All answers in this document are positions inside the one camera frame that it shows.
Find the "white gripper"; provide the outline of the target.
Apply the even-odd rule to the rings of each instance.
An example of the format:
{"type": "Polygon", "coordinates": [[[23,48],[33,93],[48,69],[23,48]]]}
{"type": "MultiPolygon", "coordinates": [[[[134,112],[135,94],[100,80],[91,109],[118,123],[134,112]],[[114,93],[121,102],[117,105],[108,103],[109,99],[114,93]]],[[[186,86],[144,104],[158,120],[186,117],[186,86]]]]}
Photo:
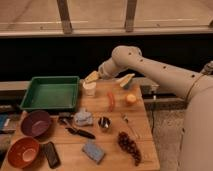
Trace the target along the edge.
{"type": "MultiPolygon", "coordinates": [[[[120,68],[116,65],[116,63],[112,59],[108,59],[105,62],[103,62],[97,71],[92,71],[85,79],[84,81],[86,83],[91,83],[99,79],[99,76],[102,79],[111,79],[115,78],[120,72],[120,68]]],[[[127,74],[117,80],[117,83],[120,87],[124,89],[128,89],[129,85],[135,76],[134,73],[127,74]]]]}

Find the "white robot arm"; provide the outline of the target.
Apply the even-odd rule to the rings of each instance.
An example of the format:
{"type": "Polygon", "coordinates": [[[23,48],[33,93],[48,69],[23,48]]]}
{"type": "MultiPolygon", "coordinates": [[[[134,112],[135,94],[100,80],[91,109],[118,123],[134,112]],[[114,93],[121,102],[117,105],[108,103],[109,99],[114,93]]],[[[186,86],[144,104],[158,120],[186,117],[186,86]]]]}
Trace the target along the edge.
{"type": "Polygon", "coordinates": [[[172,93],[167,103],[184,112],[176,143],[170,135],[154,136],[160,162],[172,165],[164,171],[213,171],[213,76],[145,58],[134,46],[117,46],[85,81],[112,79],[128,69],[172,93]]]}

